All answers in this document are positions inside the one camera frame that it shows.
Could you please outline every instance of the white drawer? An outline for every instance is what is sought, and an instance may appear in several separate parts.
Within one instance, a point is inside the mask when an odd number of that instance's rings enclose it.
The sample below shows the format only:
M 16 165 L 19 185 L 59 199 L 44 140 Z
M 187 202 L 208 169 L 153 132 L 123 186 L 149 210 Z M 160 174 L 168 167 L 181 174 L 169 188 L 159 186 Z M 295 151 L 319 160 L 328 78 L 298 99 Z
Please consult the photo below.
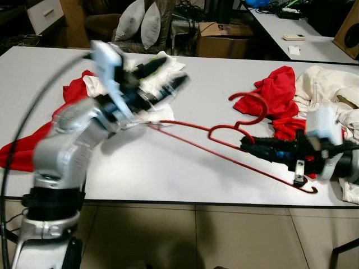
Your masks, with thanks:
M 41 34 L 46 28 L 63 16 L 59 0 L 43 0 L 27 10 L 27 15 L 36 34 Z

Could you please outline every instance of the white table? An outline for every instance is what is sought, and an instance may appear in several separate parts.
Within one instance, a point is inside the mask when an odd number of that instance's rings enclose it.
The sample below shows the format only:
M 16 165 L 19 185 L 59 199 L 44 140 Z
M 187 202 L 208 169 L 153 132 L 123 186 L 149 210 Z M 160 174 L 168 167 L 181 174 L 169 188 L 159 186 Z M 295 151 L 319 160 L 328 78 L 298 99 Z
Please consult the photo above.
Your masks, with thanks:
M 83 50 L 14 47 L 0 57 L 0 145 L 9 143 L 15 128 L 39 88 L 54 72 Z M 129 54 L 144 61 L 151 57 Z M 248 61 L 178 57 L 187 64 L 185 70 L 190 84 L 171 104 L 177 120 L 213 126 L 234 124 L 250 119 L 232 108 L 227 98 L 235 92 L 251 91 L 253 83 L 274 69 L 286 64 L 297 75 L 311 63 Z M 325 68 L 357 72 L 358 67 L 321 64 Z M 82 69 L 93 69 L 90 61 L 83 61 L 66 72 L 47 94 L 31 118 L 25 135 L 50 119 L 62 103 L 62 86 L 80 77 Z M 255 136 L 272 136 L 269 120 L 244 127 Z M 170 126 L 168 131 L 235 158 L 267 173 L 293 181 L 293 173 L 286 166 L 271 164 L 249 154 L 213 143 L 202 131 Z M 229 131 L 218 138 L 237 143 L 240 137 Z M 89 200 L 157 201 L 189 203 L 227 203 L 237 205 L 276 206 L 339 206 L 352 207 L 341 201 L 337 182 L 309 182 L 318 194 L 302 193 L 291 187 L 240 167 L 201 149 L 175 140 L 141 126 L 121 132 L 94 151 L 88 170 L 86 198 Z M 32 186 L 32 174 L 13 171 L 7 195 L 20 197 Z
M 272 14 L 257 13 L 255 9 L 251 9 L 250 12 L 290 60 L 359 64 L 359 61 L 352 59 L 336 46 L 332 42 L 333 38 L 321 36 L 303 19 L 287 20 Z M 285 34 L 302 34 L 306 37 L 306 40 L 286 41 L 282 38 Z M 290 54 L 288 50 L 289 45 L 299 45 L 301 55 Z

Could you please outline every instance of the black cable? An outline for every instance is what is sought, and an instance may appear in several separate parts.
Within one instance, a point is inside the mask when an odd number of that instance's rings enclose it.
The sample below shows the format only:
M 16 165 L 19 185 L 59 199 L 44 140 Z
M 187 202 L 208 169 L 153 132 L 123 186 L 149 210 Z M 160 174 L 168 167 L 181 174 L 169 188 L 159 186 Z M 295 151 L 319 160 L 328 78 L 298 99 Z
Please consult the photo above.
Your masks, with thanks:
M 19 214 L 16 214 L 15 216 L 11 217 L 9 220 L 6 221 L 6 223 L 8 224 L 9 222 L 11 222 L 12 220 L 16 219 L 17 217 L 19 216 L 23 216 L 24 215 L 24 212 L 27 210 L 27 208 L 24 208 L 21 213 Z
M 21 228 L 21 227 L 18 227 L 18 228 L 12 229 L 12 230 L 10 230 L 10 232 L 20 230 L 20 228 Z
M 256 13 L 262 13 L 262 14 L 274 14 L 279 15 L 282 11 L 282 8 L 286 7 L 288 4 L 290 4 L 292 0 L 288 0 L 283 3 L 279 3 L 278 1 L 270 2 L 265 7 L 259 7 L 255 11 Z M 294 5 L 290 6 L 290 8 L 295 8 L 297 10 L 304 10 L 305 7 L 310 3 L 308 0 L 300 0 L 299 2 L 295 3 Z M 301 17 L 306 17 L 305 12 L 302 12 Z
M 204 32 L 204 30 L 206 30 L 208 27 L 210 27 L 210 26 L 212 26 L 212 25 L 214 25 L 214 24 L 216 24 L 216 22 L 212 22 L 210 25 L 207 25 L 207 26 L 205 27 L 205 29 L 203 29 L 203 30 L 201 31 L 201 34 Z
M 189 46 L 189 40 L 196 34 L 196 22 L 204 22 L 208 20 L 207 14 L 199 6 L 193 5 L 189 0 L 181 0 L 174 7 L 174 12 L 182 16 L 187 22 L 189 27 L 188 40 L 186 42 Z
M 13 155 L 15 153 L 15 148 L 17 144 L 17 140 L 21 136 L 22 130 L 24 129 L 24 126 L 33 112 L 33 110 L 36 108 L 39 101 L 41 101 L 44 94 L 50 89 L 50 87 L 58 80 L 60 75 L 67 71 L 70 67 L 72 67 L 77 62 L 81 61 L 84 58 L 89 58 L 89 54 L 82 55 L 80 57 L 77 57 L 73 59 L 72 61 L 65 64 L 62 68 L 60 68 L 59 71 L 55 73 L 55 75 L 52 77 L 51 80 L 49 80 L 45 86 L 39 91 L 37 96 L 33 99 L 31 105 L 27 109 L 27 112 L 22 120 L 22 122 L 19 125 L 19 128 L 16 131 L 15 137 L 13 139 L 12 145 L 9 150 L 9 154 L 6 159 L 6 166 L 4 168 L 4 174 L 1 184 L 1 192 L 0 192 L 0 235 L 1 235 L 1 246 L 2 246 L 2 262 L 3 262 L 3 269 L 9 269 L 10 263 L 9 263 L 9 255 L 8 255 L 8 248 L 7 248 L 7 239 L 16 242 L 18 236 L 14 234 L 12 231 L 9 231 L 6 229 L 6 212 L 5 212 L 5 191 L 6 191 L 6 183 L 8 179 L 8 174 L 10 172 L 10 166 L 12 163 Z

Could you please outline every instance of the red clothes hanger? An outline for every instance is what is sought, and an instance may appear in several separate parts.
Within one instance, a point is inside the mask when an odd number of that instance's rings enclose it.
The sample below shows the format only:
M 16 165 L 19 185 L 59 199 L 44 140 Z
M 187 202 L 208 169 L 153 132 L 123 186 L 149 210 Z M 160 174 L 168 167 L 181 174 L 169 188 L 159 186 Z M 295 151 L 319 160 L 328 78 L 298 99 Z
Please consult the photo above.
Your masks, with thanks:
M 217 142 L 217 143 L 219 143 L 219 144 L 222 144 L 222 145 L 231 147 L 231 148 L 236 149 L 236 150 L 240 150 L 240 151 L 246 152 L 245 150 L 241 149 L 240 147 L 238 147 L 238 146 L 236 146 L 236 145 L 233 145 L 233 144 L 230 144 L 230 143 L 227 143 L 227 142 L 218 140 L 218 139 L 216 139 L 216 138 L 214 138 L 214 137 L 212 136 L 212 133 L 213 133 L 215 130 L 217 130 L 217 129 L 222 129 L 222 128 L 224 128 L 224 129 L 233 129 L 233 130 L 235 130 L 235 131 L 237 131 L 237 132 L 242 133 L 242 134 L 245 135 L 246 137 L 248 137 L 248 139 L 249 139 L 252 143 L 255 142 L 254 139 L 253 139 L 253 137 L 252 137 L 247 131 L 245 131 L 245 130 L 243 130 L 243 129 L 240 128 L 240 125 L 241 125 L 241 124 L 242 124 L 242 125 L 252 125 L 252 124 L 256 124 L 256 123 L 261 122 L 261 121 L 265 118 L 265 116 L 267 115 L 268 106 L 267 106 L 265 100 L 264 100 L 261 96 L 259 96 L 258 94 L 251 93 L 251 92 L 239 92 L 239 93 L 233 94 L 233 95 L 231 95 L 231 96 L 228 98 L 228 100 L 229 100 L 229 101 L 232 101 L 232 100 L 234 100 L 235 98 L 242 97 L 242 96 L 250 96 L 251 98 L 256 99 L 256 100 L 261 104 L 261 106 L 262 106 L 262 108 L 263 108 L 263 109 L 262 109 L 262 113 L 261 113 L 256 119 L 251 120 L 251 121 L 242 121 L 242 120 L 239 120 L 239 121 L 237 121 L 236 124 L 233 125 L 233 126 L 231 126 L 231 125 L 226 125 L 226 124 L 220 124 L 220 125 L 213 126 L 213 127 L 211 127 L 211 128 L 204 127 L 204 126 L 200 126 L 200 125 L 195 125 L 195 124 L 192 124 L 192 123 L 179 122 L 179 121 L 177 121 L 177 120 L 160 120 L 160 121 L 159 121 L 159 124 L 150 122 L 150 123 L 148 123 L 148 126 L 149 126 L 150 128 L 152 128 L 153 130 L 156 130 L 156 131 L 158 131 L 158 132 L 160 132 L 160 133 L 163 133 L 163 134 L 165 134 L 165 135 L 167 135 L 167 136 L 171 136 L 171 137 L 176 138 L 176 139 L 178 139 L 178 140 L 181 140 L 181 141 L 183 141 L 183 142 L 185 142 L 185 143 L 188 143 L 188 144 L 190 144 L 190 145 L 193 145 L 193 146 L 195 146 L 195 147 L 198 147 L 199 149 L 205 150 L 205 151 L 207 151 L 207 152 L 209 152 L 209 153 L 212 153 L 212 154 L 214 154 L 214 155 L 216 155 L 216 156 L 218 156 L 218 157 L 221 157 L 222 159 L 225 159 L 225 160 L 227 160 L 227 161 L 231 161 L 231 162 L 233 162 L 233 163 L 235 163 L 235 164 L 237 164 L 237 165 L 240 165 L 240 166 L 242 166 L 242 167 L 248 168 L 248 169 L 250 169 L 250 170 L 252 170 L 252 171 L 255 171 L 255 172 L 259 173 L 259 174 L 266 175 L 266 176 L 269 177 L 269 178 L 272 178 L 272 179 L 274 179 L 274 180 L 276 180 L 276 181 L 279 181 L 279 182 L 281 182 L 281 183 L 284 183 L 285 185 L 288 185 L 288 186 L 290 186 L 290 187 L 292 187 L 292 188 L 295 188 L 295 189 L 297 189 L 297 190 L 299 190 L 299 191 L 306 192 L 306 193 L 317 193 L 318 190 L 317 190 L 315 187 L 313 187 L 313 186 L 311 186 L 311 188 L 312 188 L 311 191 L 308 191 L 308 190 L 306 190 L 306 189 L 303 189 L 302 187 L 294 186 L 292 183 L 286 182 L 286 181 L 283 180 L 283 179 L 277 178 L 277 177 L 275 177 L 275 176 L 273 176 L 273 175 L 270 175 L 270 174 L 268 174 L 268 173 L 266 173 L 266 172 L 263 172 L 263 171 L 261 171 L 261 170 L 259 170 L 259 169 L 250 167 L 250 166 L 247 165 L 247 164 L 244 164 L 244 163 L 241 163 L 241 162 L 239 162 L 239 161 L 236 161 L 236 160 L 234 160 L 234 159 L 232 159 L 232 158 L 226 157 L 226 156 L 224 156 L 224 155 L 222 155 L 222 154 L 220 154 L 220 153 L 217 153 L 217 152 L 215 152 L 215 151 L 213 151 L 213 150 L 207 149 L 206 147 L 200 146 L 200 145 L 198 145 L 198 144 L 196 144 L 196 143 L 193 143 L 193 142 L 191 142 L 191 141 L 189 141 L 189 140 L 187 140 L 187 139 L 184 139 L 184 138 L 182 138 L 182 137 L 176 136 L 175 134 L 171 134 L 171 133 L 169 133 L 169 132 L 164 131 L 163 129 L 161 129 L 161 127 L 163 127 L 163 125 L 161 125 L 161 123 L 170 123 L 170 124 L 176 124 L 176 125 L 182 125 L 182 126 L 187 126 L 187 127 L 191 127 L 191 128 L 200 129 L 200 130 L 203 130 L 203 131 L 207 131 L 207 132 L 208 132 L 208 139 L 209 139 L 209 140 L 212 140 L 212 141 Z

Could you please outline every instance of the red fabric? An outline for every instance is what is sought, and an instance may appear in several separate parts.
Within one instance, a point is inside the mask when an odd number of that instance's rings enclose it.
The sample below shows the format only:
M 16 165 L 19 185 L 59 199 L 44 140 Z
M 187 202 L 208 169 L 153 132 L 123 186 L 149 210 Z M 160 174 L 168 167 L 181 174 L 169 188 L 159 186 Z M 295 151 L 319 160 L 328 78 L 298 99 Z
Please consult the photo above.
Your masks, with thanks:
M 282 66 L 273 71 L 268 78 L 254 83 L 253 92 L 259 94 L 268 105 L 268 116 L 273 119 L 288 118 L 298 114 L 298 106 L 293 101 L 296 93 L 296 77 L 291 67 Z M 261 106 L 250 97 L 239 99 L 234 108 L 244 114 L 258 116 Z
M 305 130 L 305 120 L 293 118 L 275 119 L 273 128 L 275 130 L 274 137 L 282 140 L 294 140 L 297 130 Z
M 87 97 L 86 85 L 82 78 L 84 76 L 93 76 L 94 74 L 88 70 L 82 73 L 81 78 L 73 80 L 69 86 L 63 87 L 63 99 L 65 103 L 59 107 L 52 115 L 52 120 L 64 107 L 78 102 L 79 100 Z M 52 122 L 48 122 L 39 128 L 32 135 L 18 140 L 14 158 L 11 164 L 11 169 L 19 171 L 34 171 L 33 166 L 33 153 L 35 146 L 42 140 L 50 131 Z M 0 167 L 5 167 L 8 152 L 12 143 L 4 146 L 0 150 Z
M 268 116 L 273 119 L 274 137 L 294 140 L 298 129 L 305 129 L 305 120 L 293 119 L 298 114 L 298 106 L 293 101 L 296 93 L 296 76 L 292 67 L 282 66 L 269 77 L 254 83 L 256 90 L 268 105 Z M 239 112 L 258 116 L 261 105 L 250 97 L 239 99 L 234 105 Z

